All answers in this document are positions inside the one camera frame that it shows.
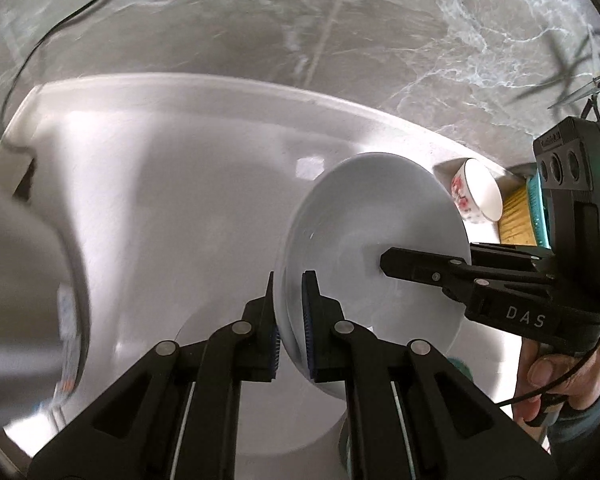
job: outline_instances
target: tile grout line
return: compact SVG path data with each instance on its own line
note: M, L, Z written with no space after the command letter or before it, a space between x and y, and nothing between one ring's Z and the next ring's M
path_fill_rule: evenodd
M302 84L302 88L307 88L312 79L314 78L315 69L318 67L318 62L322 57L322 51L327 43L331 35L331 29L333 28L333 23L336 20L336 16L340 12L340 8L342 7L342 3L344 0L335 0L333 3L333 7L331 7L331 12L327 17L327 23L325 23L322 33L320 35L320 40L318 40L318 44L315 47L314 57L311 60L311 65L309 65L309 69L306 72L306 77L304 78L304 83Z

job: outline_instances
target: bowl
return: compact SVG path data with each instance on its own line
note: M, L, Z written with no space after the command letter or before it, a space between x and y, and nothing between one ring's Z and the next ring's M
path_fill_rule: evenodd
M502 216L502 195L491 173L469 158L451 181L451 196L464 220L473 224L497 222Z
M365 153L323 174L305 197L278 253L274 308L282 342L309 377L300 284L315 270L320 292L344 316L398 344L428 340L446 352L464 306L433 286L386 277L380 256L393 246L446 254L470 262L466 232L448 192L415 162ZM341 383L318 384L344 399Z

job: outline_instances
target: gray marble surface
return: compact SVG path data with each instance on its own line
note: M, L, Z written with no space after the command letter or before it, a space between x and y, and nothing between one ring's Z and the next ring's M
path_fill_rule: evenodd
M88 0L0 0L0 102L37 40ZM548 110L600 72L588 0L111 0L36 55L33 84L193 72L307 88L379 108L504 166L584 105Z

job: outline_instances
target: teal basket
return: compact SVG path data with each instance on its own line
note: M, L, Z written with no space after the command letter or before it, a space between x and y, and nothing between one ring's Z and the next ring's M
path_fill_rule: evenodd
M531 224L534 228L534 237L540 247L551 249L549 245L549 233L546 228L546 217L544 205L542 204L542 185L540 184L540 173L526 181L526 196L529 202L529 213Z

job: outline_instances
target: gray sleeve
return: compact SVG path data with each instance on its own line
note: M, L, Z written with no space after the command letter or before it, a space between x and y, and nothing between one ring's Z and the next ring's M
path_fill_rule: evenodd
M574 410L568 404L560 411L560 417L549 428L551 454L560 470L567 469L571 459L587 445L588 437L600 424L600 398L586 410Z

